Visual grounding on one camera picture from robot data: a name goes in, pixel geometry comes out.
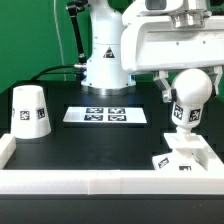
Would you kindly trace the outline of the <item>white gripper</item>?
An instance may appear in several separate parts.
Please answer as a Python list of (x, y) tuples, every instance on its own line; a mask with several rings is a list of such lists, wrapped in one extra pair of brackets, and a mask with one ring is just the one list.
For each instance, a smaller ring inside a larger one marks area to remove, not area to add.
[(157, 71), (153, 80), (164, 102), (177, 100), (168, 83), (169, 70), (209, 69), (211, 96), (219, 95), (224, 65), (224, 16), (205, 19), (203, 28), (176, 29), (168, 15), (133, 16), (127, 9), (122, 21), (121, 63), (129, 74)]

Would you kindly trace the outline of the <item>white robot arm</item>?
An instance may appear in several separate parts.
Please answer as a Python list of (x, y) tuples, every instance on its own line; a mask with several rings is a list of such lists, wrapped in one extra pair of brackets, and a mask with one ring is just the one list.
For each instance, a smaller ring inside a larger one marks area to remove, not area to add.
[(133, 87), (133, 75), (153, 74), (163, 100), (177, 89), (168, 74), (193, 68), (206, 71), (213, 91), (224, 73), (224, 15), (206, 0), (135, 0), (124, 13), (107, 0), (89, 0), (92, 55), (82, 84), (99, 94)]

